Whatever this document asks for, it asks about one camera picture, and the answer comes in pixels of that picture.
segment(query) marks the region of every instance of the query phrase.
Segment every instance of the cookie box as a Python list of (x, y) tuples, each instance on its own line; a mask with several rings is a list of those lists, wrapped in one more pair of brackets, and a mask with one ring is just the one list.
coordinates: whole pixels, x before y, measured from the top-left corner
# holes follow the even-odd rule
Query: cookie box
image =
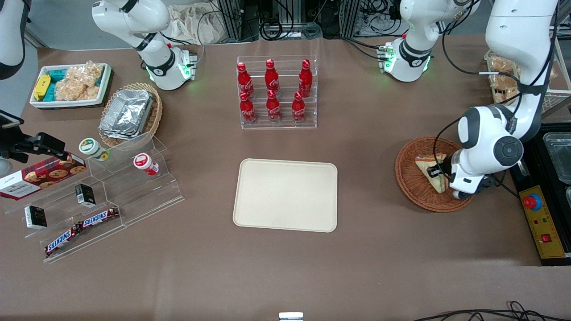
[(0, 196), (21, 199), (85, 171), (85, 161), (68, 152), (67, 160), (50, 157), (0, 180)]

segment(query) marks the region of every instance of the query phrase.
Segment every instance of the foil container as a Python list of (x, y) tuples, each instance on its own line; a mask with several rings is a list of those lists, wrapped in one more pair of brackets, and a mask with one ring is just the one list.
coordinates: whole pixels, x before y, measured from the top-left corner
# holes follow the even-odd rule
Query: foil container
[(103, 135), (131, 139), (142, 133), (153, 102), (146, 90), (123, 89), (111, 101), (99, 124)]

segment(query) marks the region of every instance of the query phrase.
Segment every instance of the small black box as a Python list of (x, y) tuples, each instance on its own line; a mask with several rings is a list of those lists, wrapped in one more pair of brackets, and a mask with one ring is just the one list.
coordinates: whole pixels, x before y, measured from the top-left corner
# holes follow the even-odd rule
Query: small black box
[(26, 226), (35, 230), (43, 230), (47, 227), (46, 214), (43, 208), (35, 206), (27, 206), (24, 211), (26, 212)]
[(85, 207), (95, 206), (95, 196), (93, 195), (93, 188), (77, 184), (75, 186), (75, 196), (77, 196), (77, 204), (83, 205)]

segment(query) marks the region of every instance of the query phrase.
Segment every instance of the coca-cola bottle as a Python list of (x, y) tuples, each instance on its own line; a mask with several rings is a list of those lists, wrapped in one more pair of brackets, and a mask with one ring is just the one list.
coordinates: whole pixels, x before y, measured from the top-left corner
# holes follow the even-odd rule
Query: coca-cola bottle
[(313, 74), (309, 67), (311, 62), (309, 59), (304, 59), (301, 62), (301, 72), (299, 73), (299, 91), (303, 97), (309, 97), (311, 92), (311, 85), (313, 84)]
[(301, 92), (295, 92), (291, 109), (294, 123), (301, 124), (305, 122), (305, 102), (303, 101), (303, 95)]
[(250, 98), (254, 97), (254, 86), (252, 85), (252, 77), (248, 71), (246, 71), (246, 65), (243, 62), (239, 62), (238, 69), (238, 85), (240, 86), (240, 91), (245, 90)]
[(280, 79), (278, 72), (274, 68), (274, 60), (266, 60), (266, 74), (264, 76), (266, 79), (266, 87), (268, 90), (273, 90), (276, 93), (276, 97), (280, 96)]
[(250, 96), (245, 90), (240, 93), (240, 111), (242, 112), (242, 118), (245, 124), (252, 125), (256, 123), (254, 104), (250, 101)]
[(280, 102), (276, 99), (276, 92), (274, 90), (268, 90), (266, 107), (268, 108), (270, 122), (274, 124), (279, 123), (282, 119), (282, 114), (280, 113)]

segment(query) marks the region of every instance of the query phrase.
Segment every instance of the emergency stop button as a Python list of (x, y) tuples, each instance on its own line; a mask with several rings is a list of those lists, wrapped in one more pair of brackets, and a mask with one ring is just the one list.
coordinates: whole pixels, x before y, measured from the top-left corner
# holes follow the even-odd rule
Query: emergency stop button
[(541, 241), (543, 243), (551, 242), (551, 236), (549, 234), (541, 234)]
[(529, 194), (528, 196), (523, 198), (523, 204), (525, 208), (529, 208), (532, 211), (538, 211), (542, 204), (541, 204), (541, 198), (539, 197), (539, 195), (533, 193), (533, 194)]

